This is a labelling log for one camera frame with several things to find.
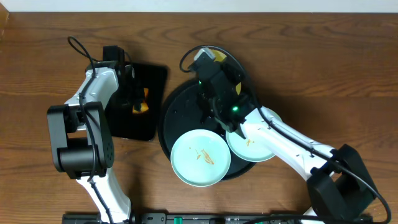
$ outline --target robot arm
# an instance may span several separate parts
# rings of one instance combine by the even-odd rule
[[[184,70],[181,64],[187,54],[194,50],[199,52],[189,70]],[[255,140],[256,144],[261,144],[296,170],[307,182],[313,206],[306,214],[335,220],[358,219],[376,198],[369,188],[377,192],[358,152],[347,145],[336,150],[275,119],[267,108],[259,106],[251,85],[239,90],[244,79],[249,77],[229,52],[202,45],[187,54],[183,56],[180,68],[183,72],[196,73],[200,84],[197,101],[204,115],[214,117],[229,133],[235,132],[244,139]],[[342,172],[341,177],[333,181],[330,176],[334,172],[341,172],[342,168],[357,177]]]
[[[322,152],[328,157],[332,156],[330,151],[333,147],[316,142],[294,130],[287,124],[275,119],[267,108],[262,107],[261,110],[270,121],[289,136],[301,141],[303,144],[311,145],[317,151]],[[311,170],[314,167],[321,168],[321,166],[326,163],[325,160],[311,155],[310,152],[280,135],[274,128],[270,128],[268,124],[264,122],[257,109],[249,113],[245,119],[246,121],[241,124],[241,130],[244,136],[249,139],[255,139],[264,149],[273,152],[296,170],[304,180],[307,181],[307,179],[312,176]]]
[[[114,146],[104,115],[111,96],[120,89],[123,80],[121,67],[124,57],[112,52],[123,51],[117,46],[104,47],[104,61],[95,65],[96,77],[85,93],[84,108],[94,135],[97,150],[96,169],[88,182],[95,154],[90,138],[69,138],[68,133],[86,130],[81,115],[79,93],[87,85],[93,68],[86,71],[86,79],[79,90],[64,105],[51,106],[47,111],[53,162],[59,172],[66,172],[71,179],[82,185],[101,213],[103,223],[131,223],[131,201],[121,190],[113,172]]]

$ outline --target wooden table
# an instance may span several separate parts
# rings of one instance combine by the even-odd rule
[[[46,111],[81,85],[87,59],[119,45],[138,62],[170,68],[165,96],[191,78],[178,62],[190,48],[230,50],[255,80],[261,102],[314,139],[361,154],[398,215],[398,15],[12,13],[0,45],[0,217],[2,223],[60,223],[65,212],[95,212],[80,185],[52,163]],[[303,213],[305,182],[280,159],[211,187],[173,173],[158,139],[114,138],[114,169],[144,212]],[[380,202],[368,212],[385,217]]]

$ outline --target plate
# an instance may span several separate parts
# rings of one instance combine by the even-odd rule
[[[197,129],[177,139],[170,160],[181,180],[196,187],[206,187],[225,176],[231,163],[231,153],[219,135]]]
[[[170,160],[176,140],[192,130],[205,129],[213,131],[225,140],[225,130],[214,118],[203,117],[196,104],[199,83],[189,80],[177,87],[165,100],[160,114],[158,135],[163,152]],[[231,152],[231,165],[222,180],[230,180],[246,173],[255,162],[245,161]]]
[[[274,117],[280,121],[280,116],[268,109]],[[259,141],[254,138],[241,138],[236,133],[226,132],[226,140],[229,148],[239,157],[250,162],[263,162],[275,156],[270,150],[264,148]]]

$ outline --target green switch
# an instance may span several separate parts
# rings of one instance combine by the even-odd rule
[[[181,217],[175,217],[174,218],[174,224],[182,224],[182,218]]]

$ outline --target wire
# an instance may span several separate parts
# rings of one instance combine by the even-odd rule
[[[374,224],[385,224],[385,223],[389,223],[389,222],[391,221],[392,215],[391,215],[391,209],[389,208],[388,203],[387,203],[386,200],[382,197],[382,195],[379,194],[379,192],[377,192],[377,190],[375,190],[373,187],[371,187],[365,180],[363,180],[362,178],[358,177],[356,174],[352,173],[350,170],[348,170],[347,168],[345,168],[345,167],[344,167],[343,165],[341,165],[340,163],[338,163],[338,162],[334,161],[333,159],[330,159],[330,158],[327,157],[326,155],[323,155],[322,153],[316,151],[313,147],[308,147],[307,145],[302,144],[300,141],[298,141],[298,140],[292,138],[291,136],[289,136],[288,134],[284,133],[284,132],[283,132],[282,130],[280,130],[272,121],[269,121],[269,120],[266,118],[266,116],[264,115],[264,113],[261,111],[261,107],[262,107],[262,106],[260,105],[260,103],[259,103],[259,101],[258,101],[258,99],[257,99],[256,92],[255,92],[255,89],[254,89],[254,85],[253,85],[253,82],[252,82],[250,76],[248,75],[248,72],[247,72],[246,69],[243,67],[243,65],[242,65],[231,53],[229,53],[227,50],[225,50],[225,49],[223,49],[223,48],[221,48],[221,47],[213,46],[213,45],[199,45],[199,46],[196,46],[196,47],[192,48],[191,50],[189,50],[188,52],[186,52],[185,55],[181,58],[181,61],[180,61],[180,69],[181,69],[182,72],[185,72],[185,73],[191,72],[190,70],[185,70],[185,69],[182,67],[182,63],[183,63],[183,61],[185,60],[185,58],[186,58],[190,53],[192,53],[193,51],[198,50],[198,49],[201,49],[201,48],[204,48],[204,47],[207,47],[207,48],[209,48],[209,49],[219,50],[220,52],[222,52],[222,53],[224,53],[225,55],[227,55],[229,58],[231,58],[231,59],[236,63],[236,65],[237,65],[237,66],[240,68],[240,70],[244,73],[244,76],[245,76],[245,78],[246,78],[247,81],[248,81],[249,89],[250,89],[250,92],[251,92],[251,95],[252,95],[254,104],[255,104],[256,108],[258,109],[258,111],[259,111],[259,113],[260,113],[260,115],[261,115],[261,118],[269,125],[269,127],[274,128],[275,131],[277,131],[277,132],[278,132],[279,134],[281,134],[283,137],[285,137],[285,138],[287,138],[288,140],[294,142],[296,145],[298,145],[298,146],[304,148],[306,151],[309,151],[309,152],[311,152],[312,154],[314,154],[314,155],[316,155],[316,156],[318,156],[318,157],[320,157],[320,158],[326,160],[326,161],[329,162],[330,164],[332,164],[332,165],[334,165],[335,167],[341,169],[343,172],[345,172],[345,173],[347,173],[348,175],[352,176],[353,178],[357,179],[358,181],[360,181],[361,183],[363,183],[363,184],[366,186],[366,188],[368,188],[368,189],[381,201],[381,203],[383,204],[383,206],[384,206],[384,208],[385,208],[385,210],[386,210],[387,218],[386,218],[383,222],[372,222],[372,223],[374,223]],[[310,215],[296,215],[296,216],[272,216],[272,217],[259,218],[259,219],[255,219],[255,220],[248,221],[248,222],[246,222],[246,223],[244,223],[244,224],[255,224],[255,223],[258,223],[258,222],[265,222],[265,221],[271,221],[271,220],[281,220],[281,219],[283,219],[283,218],[281,218],[281,217],[288,217],[288,218],[286,218],[286,219],[290,219],[290,220],[300,220],[300,219],[301,219],[301,220],[315,220],[315,221],[321,221],[321,222],[323,222],[323,220],[321,220],[321,219],[324,219],[324,220],[329,219],[327,222],[364,223],[364,222],[352,222],[352,221],[347,221],[347,220],[337,220],[337,219],[334,219],[334,218],[330,219],[330,218],[327,218],[327,217],[325,218],[325,217],[316,217],[316,216],[310,216]]]
[[[112,215],[111,215],[111,210],[108,208],[108,206],[106,206],[105,201],[101,197],[101,194],[98,191],[97,186],[95,185],[94,181],[90,181],[90,184],[91,184],[91,188],[94,190],[95,194],[97,195],[99,202],[102,204],[102,206],[105,209],[106,214],[108,215],[109,223],[110,224],[114,224],[113,223],[113,219],[112,219]]]
[[[80,47],[81,49],[85,52],[85,54],[83,52],[81,52],[79,49],[77,49],[71,42],[71,40],[75,41]],[[91,55],[88,53],[88,51],[86,50],[86,48],[83,46],[83,44],[81,44],[75,37],[73,36],[69,36],[68,37],[68,43],[73,47],[73,49],[75,49],[78,53],[82,54],[83,56],[85,56],[86,58],[88,58],[90,60],[90,65],[91,68],[93,69],[93,73],[91,74],[91,78],[88,80],[87,84],[83,87],[83,89],[81,90],[81,92],[79,93],[79,105],[80,105],[80,110],[81,110],[81,114],[83,115],[83,119],[85,120],[86,123],[86,127],[87,127],[87,131],[88,131],[88,135],[90,136],[90,141],[91,141],[91,146],[93,148],[93,168],[90,172],[90,176],[87,180],[87,182],[91,181],[95,175],[95,169],[96,169],[96,160],[97,160],[97,151],[95,148],[95,139],[94,139],[94,134],[93,134],[93,130],[91,128],[90,122],[88,121],[88,117],[87,117],[87,111],[84,108],[83,105],[83,99],[85,99],[85,95],[87,92],[88,87],[90,86],[90,84],[94,81],[95,76],[96,76],[96,71],[95,71],[95,66],[94,66],[94,60],[91,57]]]
[[[75,41],[75,42],[81,47],[81,49],[82,49],[85,53],[83,53],[81,50],[77,49],[77,48],[75,47],[75,45],[71,42],[71,40]],[[91,57],[91,56],[89,55],[89,53],[87,52],[87,50],[83,47],[83,45],[82,45],[75,37],[69,36],[69,37],[68,37],[68,43],[69,43],[69,45],[70,45],[71,47],[73,47],[73,49],[75,49],[79,54],[81,54],[82,56],[84,56],[84,57],[90,59],[90,61],[92,60],[92,61],[94,61],[94,62],[100,62],[100,60],[97,60],[97,59]]]
[[[83,52],[81,52],[80,50],[78,50],[71,42],[71,40],[75,41],[80,47],[81,49],[85,52],[85,54]],[[68,37],[68,43],[73,47],[73,49],[75,49],[77,52],[79,52],[80,54],[82,54],[83,56],[85,56],[86,58],[88,58],[90,60],[90,65],[91,68],[93,69],[93,73],[91,74],[91,78],[88,80],[87,84],[83,87],[83,89],[81,90],[81,92],[79,93],[79,106],[80,106],[80,110],[81,113],[83,115],[83,119],[85,120],[86,123],[86,128],[88,131],[88,135],[90,137],[90,141],[91,141],[91,145],[93,147],[93,168],[90,172],[90,176],[87,179],[87,182],[89,182],[91,184],[91,187],[94,189],[94,192],[96,194],[96,196],[98,197],[99,202],[101,202],[102,206],[105,209],[106,214],[108,215],[108,219],[110,224],[113,224],[113,220],[112,220],[112,216],[111,216],[111,212],[109,210],[109,208],[106,206],[104,200],[102,199],[100,193],[98,192],[98,189],[95,186],[95,183],[92,181],[93,177],[95,175],[95,170],[96,170],[96,160],[98,157],[98,152],[96,150],[96,144],[95,144],[95,139],[94,139],[94,134],[93,134],[93,130],[91,128],[91,124],[90,121],[88,120],[88,116],[92,117],[92,115],[90,115],[90,113],[88,111],[86,111],[86,109],[84,108],[83,105],[83,99],[85,99],[85,95],[87,92],[88,87],[90,86],[90,84],[93,82],[93,80],[96,77],[96,71],[95,71],[95,65],[94,65],[94,61],[98,60],[94,60],[91,55],[88,53],[88,51],[86,50],[86,48],[83,46],[83,44],[81,44],[76,38],[74,38],[73,36],[69,36]]]
[[[129,62],[132,64],[132,60],[131,60],[130,54],[127,53],[127,52],[124,52],[124,53],[127,55],[127,58],[129,59]]]

